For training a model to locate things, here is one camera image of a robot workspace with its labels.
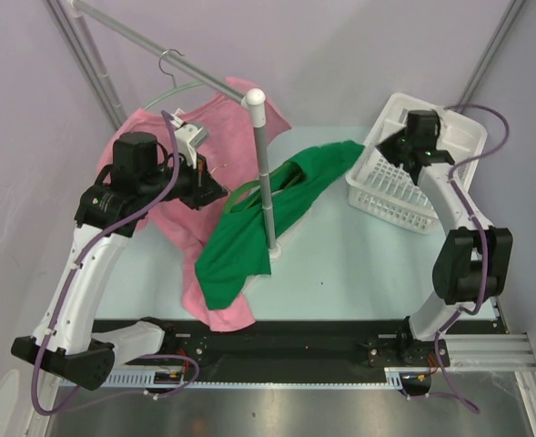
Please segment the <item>green hanger with gold hook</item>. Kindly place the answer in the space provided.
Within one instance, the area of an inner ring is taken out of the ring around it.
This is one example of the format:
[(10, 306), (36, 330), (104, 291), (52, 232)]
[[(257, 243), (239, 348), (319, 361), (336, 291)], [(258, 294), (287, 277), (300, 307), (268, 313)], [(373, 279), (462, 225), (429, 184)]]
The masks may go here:
[[(306, 173), (300, 165), (292, 161), (285, 161), (268, 174), (272, 201), (281, 193), (303, 184), (307, 179)], [(259, 179), (248, 181), (233, 191), (228, 192), (227, 201), (223, 207), (224, 213), (238, 212), (261, 205), (261, 188)]]

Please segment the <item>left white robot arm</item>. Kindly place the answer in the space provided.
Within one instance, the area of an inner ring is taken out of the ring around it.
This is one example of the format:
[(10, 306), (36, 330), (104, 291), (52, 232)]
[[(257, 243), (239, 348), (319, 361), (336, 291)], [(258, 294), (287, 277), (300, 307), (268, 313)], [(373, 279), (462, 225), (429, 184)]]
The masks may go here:
[(197, 152), (206, 137), (187, 125), (171, 131), (171, 149), (143, 131), (115, 141), (111, 163), (80, 198), (69, 258), (44, 318), (11, 348), (13, 356), (34, 367), (32, 392), (42, 372), (93, 391), (120, 364), (146, 356), (165, 364), (176, 357), (177, 341), (156, 318), (101, 334), (92, 329), (113, 267), (139, 220), (162, 202), (177, 199), (201, 209), (226, 196)]

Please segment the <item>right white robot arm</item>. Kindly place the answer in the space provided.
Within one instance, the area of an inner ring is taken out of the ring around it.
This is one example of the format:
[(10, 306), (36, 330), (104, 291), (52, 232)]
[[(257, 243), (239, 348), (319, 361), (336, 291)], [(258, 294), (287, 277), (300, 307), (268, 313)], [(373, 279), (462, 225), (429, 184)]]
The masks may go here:
[(412, 110), (404, 128), (376, 146), (428, 198), (446, 237), (432, 270), (433, 292), (409, 316), (410, 334), (396, 342), (397, 356), (407, 365), (425, 359), (427, 341), (438, 340), (461, 314), (474, 316), (485, 300), (500, 296), (510, 266), (511, 231), (479, 211), (458, 175), (480, 156), (454, 160), (438, 147), (441, 131), (437, 110)]

